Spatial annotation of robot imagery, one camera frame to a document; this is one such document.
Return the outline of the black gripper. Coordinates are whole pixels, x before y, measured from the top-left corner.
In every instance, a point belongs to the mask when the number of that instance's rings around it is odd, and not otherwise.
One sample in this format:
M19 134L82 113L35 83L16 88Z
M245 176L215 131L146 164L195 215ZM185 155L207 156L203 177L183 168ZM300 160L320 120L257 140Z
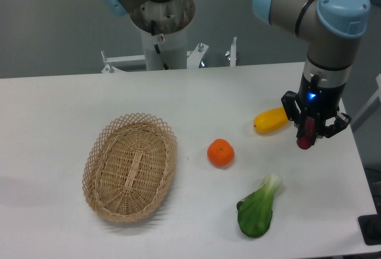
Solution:
M301 77L298 93L287 91L281 98L281 102L289 121L298 129L297 138L304 135L305 115L316 119L315 135L317 138L331 138L345 130L351 122L351 117L339 111L339 101L345 84L333 88L321 87L318 83L311 86L311 82L305 76ZM333 118L333 124L326 125L326 120Z

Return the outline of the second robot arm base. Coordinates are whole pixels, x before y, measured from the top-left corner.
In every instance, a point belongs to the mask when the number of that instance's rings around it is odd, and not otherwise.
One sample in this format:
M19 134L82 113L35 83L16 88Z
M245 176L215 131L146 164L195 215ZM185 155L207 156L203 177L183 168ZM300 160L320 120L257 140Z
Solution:
M185 29L195 16L193 0L103 0L113 14L128 14L136 27L152 35Z

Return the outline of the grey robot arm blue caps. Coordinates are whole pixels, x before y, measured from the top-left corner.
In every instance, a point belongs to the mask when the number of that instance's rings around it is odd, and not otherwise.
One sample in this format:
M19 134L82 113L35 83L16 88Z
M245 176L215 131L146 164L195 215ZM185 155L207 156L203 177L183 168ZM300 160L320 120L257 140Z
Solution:
M370 9L370 0L252 0L259 19L308 43L299 90L281 99L303 149L338 134L351 121L339 111L339 101Z

